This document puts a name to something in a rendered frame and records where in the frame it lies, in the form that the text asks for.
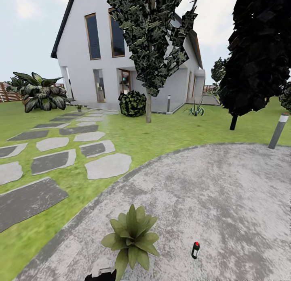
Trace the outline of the insectifuge atomizer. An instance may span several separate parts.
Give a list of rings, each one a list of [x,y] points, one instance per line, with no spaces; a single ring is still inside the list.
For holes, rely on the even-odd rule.
[[[193,249],[192,249],[192,258],[197,259],[198,252],[199,252],[200,244],[194,243]]]

